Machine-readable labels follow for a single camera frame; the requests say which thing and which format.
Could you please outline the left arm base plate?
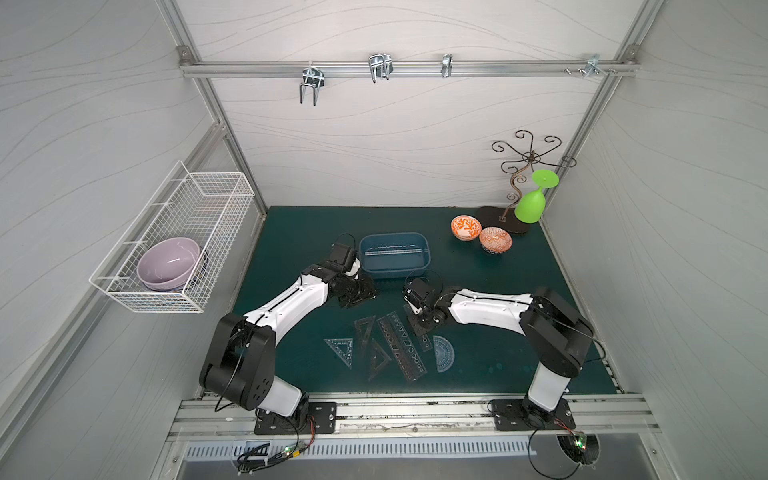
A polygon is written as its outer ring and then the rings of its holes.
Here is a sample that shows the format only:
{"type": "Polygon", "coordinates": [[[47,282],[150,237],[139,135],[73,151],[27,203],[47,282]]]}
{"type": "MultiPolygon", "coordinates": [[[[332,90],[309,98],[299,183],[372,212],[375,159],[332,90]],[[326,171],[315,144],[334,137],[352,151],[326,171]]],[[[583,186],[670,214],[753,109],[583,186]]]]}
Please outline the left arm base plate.
{"type": "Polygon", "coordinates": [[[333,434],[336,431],[338,404],[336,402],[309,401],[300,404],[292,416],[256,410],[254,434],[257,436],[285,436],[333,434]]]}

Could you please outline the blue plastic storage box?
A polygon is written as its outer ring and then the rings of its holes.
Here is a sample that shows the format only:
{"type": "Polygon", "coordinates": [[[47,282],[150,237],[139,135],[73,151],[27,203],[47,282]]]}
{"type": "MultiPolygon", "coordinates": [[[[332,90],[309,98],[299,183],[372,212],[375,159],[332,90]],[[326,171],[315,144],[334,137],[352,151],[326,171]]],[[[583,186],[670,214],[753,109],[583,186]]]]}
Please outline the blue plastic storage box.
{"type": "Polygon", "coordinates": [[[431,251],[426,237],[418,232],[371,234],[358,246],[361,267],[374,280],[406,278],[423,274],[431,264],[431,251]],[[366,257],[364,251],[375,246],[417,245],[418,255],[387,255],[366,257]]]}

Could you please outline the thin clear straight ruler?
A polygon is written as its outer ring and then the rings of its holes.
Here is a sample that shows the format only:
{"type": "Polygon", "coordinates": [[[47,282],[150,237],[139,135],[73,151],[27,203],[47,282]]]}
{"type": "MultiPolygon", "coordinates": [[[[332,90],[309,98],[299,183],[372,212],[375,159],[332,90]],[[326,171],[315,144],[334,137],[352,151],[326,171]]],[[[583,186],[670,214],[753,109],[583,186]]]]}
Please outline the thin clear straight ruler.
{"type": "Polygon", "coordinates": [[[422,249],[417,245],[384,245],[371,247],[364,251],[366,257],[387,255],[418,255],[422,249]]]}

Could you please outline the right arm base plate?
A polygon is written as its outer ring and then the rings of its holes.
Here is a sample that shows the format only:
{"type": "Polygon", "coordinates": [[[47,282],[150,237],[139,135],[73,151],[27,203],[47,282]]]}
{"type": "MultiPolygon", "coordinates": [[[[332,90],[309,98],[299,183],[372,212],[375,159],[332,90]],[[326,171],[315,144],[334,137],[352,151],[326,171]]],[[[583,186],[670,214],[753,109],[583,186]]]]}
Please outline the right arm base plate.
{"type": "Polygon", "coordinates": [[[576,423],[566,399],[561,398],[553,411],[537,406],[527,397],[492,399],[486,404],[496,431],[575,430],[576,423]]]}

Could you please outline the stencil ruler narrow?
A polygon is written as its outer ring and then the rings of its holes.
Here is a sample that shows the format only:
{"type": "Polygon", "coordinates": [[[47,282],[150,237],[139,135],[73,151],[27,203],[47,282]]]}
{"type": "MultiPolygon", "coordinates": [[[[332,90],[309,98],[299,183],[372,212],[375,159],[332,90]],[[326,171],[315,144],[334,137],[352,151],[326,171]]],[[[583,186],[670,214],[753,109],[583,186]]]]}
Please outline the stencil ruler narrow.
{"type": "Polygon", "coordinates": [[[429,338],[429,331],[423,327],[417,315],[413,312],[408,304],[403,305],[403,310],[405,311],[408,324],[416,336],[421,350],[423,352],[432,350],[433,346],[429,338]]]}

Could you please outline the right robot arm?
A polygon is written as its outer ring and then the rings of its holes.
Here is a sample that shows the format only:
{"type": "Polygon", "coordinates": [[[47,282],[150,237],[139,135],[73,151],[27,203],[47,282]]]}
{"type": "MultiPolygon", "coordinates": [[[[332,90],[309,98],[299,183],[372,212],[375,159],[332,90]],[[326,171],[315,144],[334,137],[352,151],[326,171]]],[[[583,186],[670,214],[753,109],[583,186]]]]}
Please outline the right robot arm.
{"type": "Polygon", "coordinates": [[[591,323],[553,289],[503,295],[466,288],[440,291],[417,278],[403,288],[409,322],[418,335],[446,325],[481,325],[524,336],[538,365],[523,399],[528,416],[554,415],[594,343],[591,323]]]}

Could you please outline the clear protractor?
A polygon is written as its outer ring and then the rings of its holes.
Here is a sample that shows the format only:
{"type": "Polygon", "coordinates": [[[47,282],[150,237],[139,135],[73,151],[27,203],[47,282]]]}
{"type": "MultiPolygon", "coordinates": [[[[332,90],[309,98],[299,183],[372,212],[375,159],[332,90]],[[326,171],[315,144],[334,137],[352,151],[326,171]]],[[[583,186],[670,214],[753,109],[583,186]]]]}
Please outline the clear protractor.
{"type": "Polygon", "coordinates": [[[454,347],[448,339],[440,335],[434,335],[432,340],[437,372],[445,373],[455,362],[454,347]]]}

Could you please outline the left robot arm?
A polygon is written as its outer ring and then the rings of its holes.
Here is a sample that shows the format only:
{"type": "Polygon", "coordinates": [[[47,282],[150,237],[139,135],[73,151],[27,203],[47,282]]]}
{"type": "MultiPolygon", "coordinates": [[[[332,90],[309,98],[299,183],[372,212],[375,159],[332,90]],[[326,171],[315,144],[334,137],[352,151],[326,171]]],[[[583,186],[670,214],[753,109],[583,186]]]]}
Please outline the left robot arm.
{"type": "Polygon", "coordinates": [[[216,325],[199,385],[247,411],[293,417],[305,403],[300,388],[276,375],[277,346],[304,317],[337,298],[351,307],[376,296],[370,275],[311,265],[271,301],[244,315],[229,313],[216,325]]]}

